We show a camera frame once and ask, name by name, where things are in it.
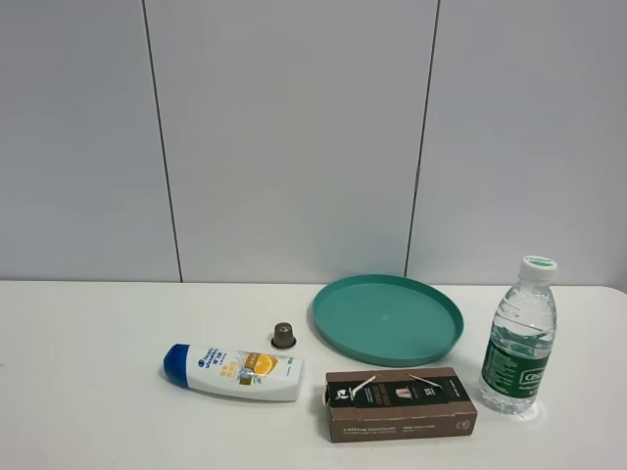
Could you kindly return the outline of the brown coffee capsule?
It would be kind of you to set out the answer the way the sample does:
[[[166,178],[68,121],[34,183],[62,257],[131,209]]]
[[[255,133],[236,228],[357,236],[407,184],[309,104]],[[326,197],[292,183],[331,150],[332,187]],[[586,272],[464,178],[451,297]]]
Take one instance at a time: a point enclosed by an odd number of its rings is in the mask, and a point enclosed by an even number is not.
[[[297,344],[293,327],[289,322],[279,322],[274,325],[270,345],[278,351],[291,350]]]

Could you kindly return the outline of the brown coffee capsule box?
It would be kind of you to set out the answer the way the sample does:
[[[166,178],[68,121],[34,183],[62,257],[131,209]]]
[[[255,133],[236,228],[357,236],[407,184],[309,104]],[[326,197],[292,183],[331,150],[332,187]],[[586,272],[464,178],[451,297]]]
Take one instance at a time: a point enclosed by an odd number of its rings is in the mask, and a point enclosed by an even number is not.
[[[477,409],[452,367],[328,372],[333,443],[465,437]]]

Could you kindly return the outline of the clear water bottle green label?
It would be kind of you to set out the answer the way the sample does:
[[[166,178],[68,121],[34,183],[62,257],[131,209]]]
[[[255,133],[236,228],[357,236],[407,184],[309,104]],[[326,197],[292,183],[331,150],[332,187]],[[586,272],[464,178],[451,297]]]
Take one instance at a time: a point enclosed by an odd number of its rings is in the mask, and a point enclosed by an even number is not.
[[[494,313],[479,382],[481,399],[493,410],[520,414],[537,398],[557,328],[556,272],[550,258],[524,257]]]

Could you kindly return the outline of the white shampoo bottle blue cap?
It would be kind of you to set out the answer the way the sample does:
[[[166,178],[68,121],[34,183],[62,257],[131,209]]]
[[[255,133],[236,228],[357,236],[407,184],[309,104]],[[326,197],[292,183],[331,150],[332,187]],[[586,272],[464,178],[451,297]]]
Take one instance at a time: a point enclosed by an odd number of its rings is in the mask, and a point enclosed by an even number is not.
[[[298,398],[305,363],[293,356],[217,347],[173,345],[163,361],[176,386],[244,400],[292,402]]]

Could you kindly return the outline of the teal round plastic tray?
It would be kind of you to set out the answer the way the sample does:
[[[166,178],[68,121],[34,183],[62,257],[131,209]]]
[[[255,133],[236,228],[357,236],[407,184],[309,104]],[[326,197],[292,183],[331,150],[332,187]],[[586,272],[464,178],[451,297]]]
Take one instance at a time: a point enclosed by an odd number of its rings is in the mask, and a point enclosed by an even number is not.
[[[385,367],[436,362],[464,331],[458,306],[444,293],[383,274],[352,276],[323,287],[313,298],[310,318],[337,352]]]

